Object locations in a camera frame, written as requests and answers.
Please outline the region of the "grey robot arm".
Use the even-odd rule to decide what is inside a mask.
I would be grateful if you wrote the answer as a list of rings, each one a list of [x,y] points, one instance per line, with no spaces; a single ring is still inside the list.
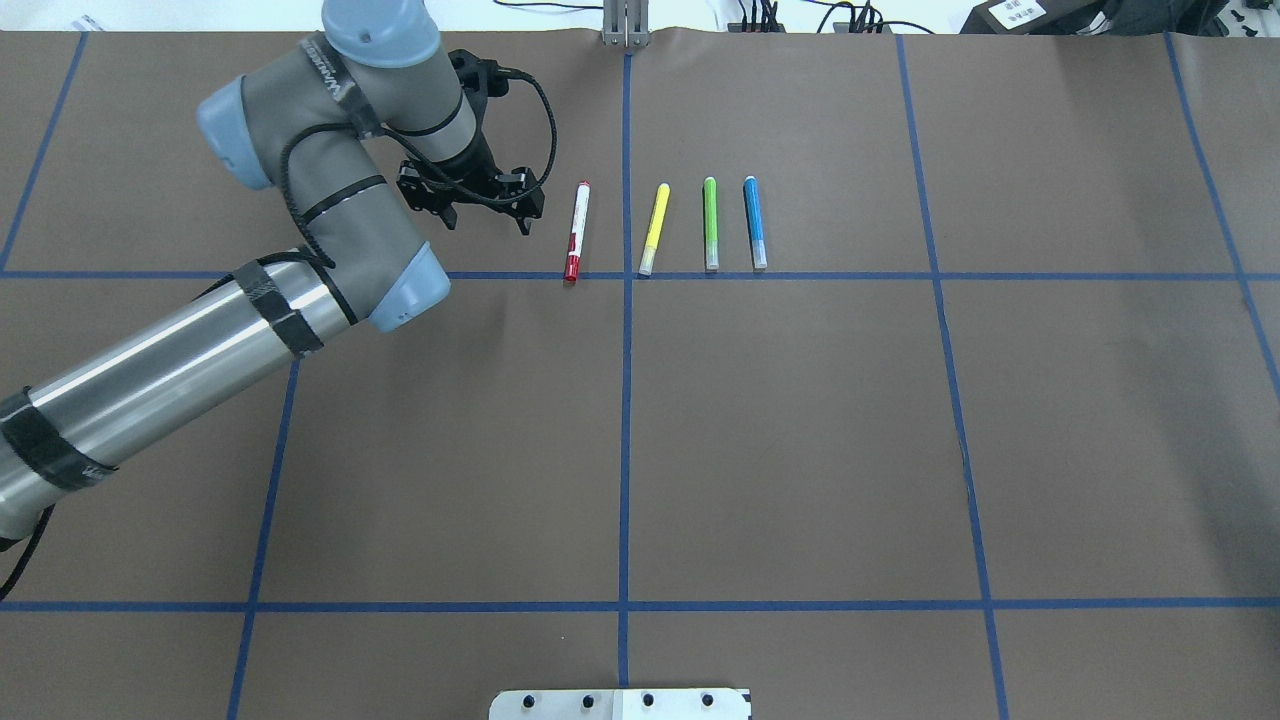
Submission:
[[[449,50],[422,1],[325,1],[321,26],[207,96],[196,122],[248,190],[273,191],[294,238],[250,254],[179,307],[3,398],[3,547],[64,498],[342,332],[389,332],[451,282],[413,211],[462,204],[527,233],[544,167],[495,163],[485,106],[529,73]]]

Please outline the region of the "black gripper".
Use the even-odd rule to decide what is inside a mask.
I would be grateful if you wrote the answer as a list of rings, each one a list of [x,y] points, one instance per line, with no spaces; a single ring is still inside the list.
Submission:
[[[479,205],[511,217],[525,237],[531,234],[532,222],[543,218],[541,184],[547,177],[530,167],[502,170],[483,136],[457,158],[444,161],[428,159],[408,135],[398,132],[396,142],[406,152],[396,178],[404,202],[413,211],[439,218],[448,231],[457,228],[457,204]]]

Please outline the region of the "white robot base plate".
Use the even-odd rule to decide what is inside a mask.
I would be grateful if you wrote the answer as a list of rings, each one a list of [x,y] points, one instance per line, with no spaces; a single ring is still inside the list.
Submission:
[[[489,719],[751,719],[749,691],[735,688],[605,688],[503,691]]]

